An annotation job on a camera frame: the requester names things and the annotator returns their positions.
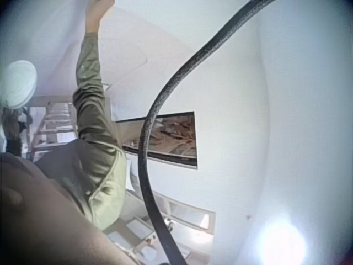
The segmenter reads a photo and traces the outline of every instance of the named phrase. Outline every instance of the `black hose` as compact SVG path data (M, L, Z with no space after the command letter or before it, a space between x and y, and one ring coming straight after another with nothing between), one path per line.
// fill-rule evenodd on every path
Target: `black hose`
M172 235L168 231L167 226L158 210L156 201L151 190L147 172L147 151L149 144L149 136L152 131L153 123L157 117L159 110L164 102L170 96L176 86L200 63L205 61L212 53L221 47L242 25L250 18L257 14L274 0L250 0L242 7L227 24L191 59L189 59L169 80L153 102L148 112L145 123L141 130L140 143L138 148L138 175L140 179L141 192L145 201L146 209L158 238L163 246L171 265L186 264L185 259L181 255Z

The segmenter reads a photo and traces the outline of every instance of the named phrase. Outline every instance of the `ladder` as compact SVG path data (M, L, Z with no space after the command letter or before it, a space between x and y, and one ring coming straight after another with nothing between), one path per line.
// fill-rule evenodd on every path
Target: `ladder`
M52 103L49 102L46 107L46 113L40 122L38 129L30 140L30 130L27 130L27 159L35 162L45 153L50 152L58 146L70 142L59 141L60 134L71 133L74 139L77 139L76 116L71 102Z

